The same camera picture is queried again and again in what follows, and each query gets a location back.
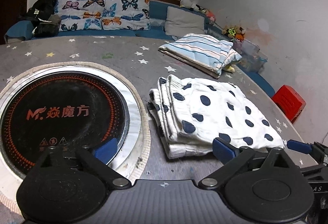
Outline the white navy polka dot garment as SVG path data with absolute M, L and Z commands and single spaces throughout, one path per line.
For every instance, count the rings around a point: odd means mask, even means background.
M 157 80 L 149 98 L 169 159 L 206 155 L 216 137 L 236 148 L 284 147 L 265 115 L 230 82 L 169 75 Z

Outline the round induction cooker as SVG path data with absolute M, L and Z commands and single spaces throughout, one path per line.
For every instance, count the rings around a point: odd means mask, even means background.
M 1 166 L 18 181 L 46 150 L 80 147 L 134 181 L 150 152 L 146 111 L 134 85 L 96 63 L 33 67 L 1 91 Z

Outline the red box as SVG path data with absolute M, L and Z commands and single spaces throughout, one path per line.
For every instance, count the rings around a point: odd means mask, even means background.
M 272 100 L 292 124 L 306 106 L 306 101 L 288 85 L 281 86 Z

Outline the clear plastic storage box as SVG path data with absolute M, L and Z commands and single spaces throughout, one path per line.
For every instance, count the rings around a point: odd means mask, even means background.
M 268 57 L 261 52 L 260 48 L 246 39 L 243 41 L 234 39 L 233 49 L 242 56 L 238 65 L 245 71 L 257 73 L 268 61 Z

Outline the folded blue striped blanket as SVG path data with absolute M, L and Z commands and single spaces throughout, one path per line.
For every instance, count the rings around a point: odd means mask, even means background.
M 238 63 L 242 56 L 233 43 L 211 35 L 190 33 L 161 45 L 158 50 L 218 79 L 224 68 Z

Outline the butterfly pattern pillow left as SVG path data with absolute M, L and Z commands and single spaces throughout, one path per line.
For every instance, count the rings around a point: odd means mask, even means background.
M 57 0 L 55 13 L 61 17 L 59 30 L 102 30 L 105 0 Z

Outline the butterfly pattern pillow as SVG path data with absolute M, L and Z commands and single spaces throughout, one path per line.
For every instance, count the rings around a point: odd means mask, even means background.
M 103 30 L 149 30 L 150 0 L 105 0 Z
M 57 0 L 55 13 L 61 17 L 59 30 L 102 30 L 105 0 Z

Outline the beige cushion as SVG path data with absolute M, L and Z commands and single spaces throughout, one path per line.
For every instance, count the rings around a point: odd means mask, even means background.
M 205 34 L 205 19 L 189 11 L 169 6 L 164 30 L 166 35 L 178 38 L 190 33 Z

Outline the butterfly pattern pillow right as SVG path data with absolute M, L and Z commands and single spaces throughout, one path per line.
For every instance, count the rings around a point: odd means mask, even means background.
M 150 0 L 105 0 L 103 30 L 149 30 Z

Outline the black bag on sofa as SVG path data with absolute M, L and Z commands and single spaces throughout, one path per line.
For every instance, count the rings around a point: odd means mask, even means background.
M 57 1 L 37 0 L 28 9 L 26 20 L 33 25 L 32 36 L 34 38 L 50 38 L 58 35 L 61 17 L 55 14 Z

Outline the plush penguin toy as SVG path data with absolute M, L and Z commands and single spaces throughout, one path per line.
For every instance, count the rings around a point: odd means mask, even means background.
M 190 11 L 203 12 L 204 8 L 200 7 L 192 0 L 180 0 L 180 7 L 186 8 Z

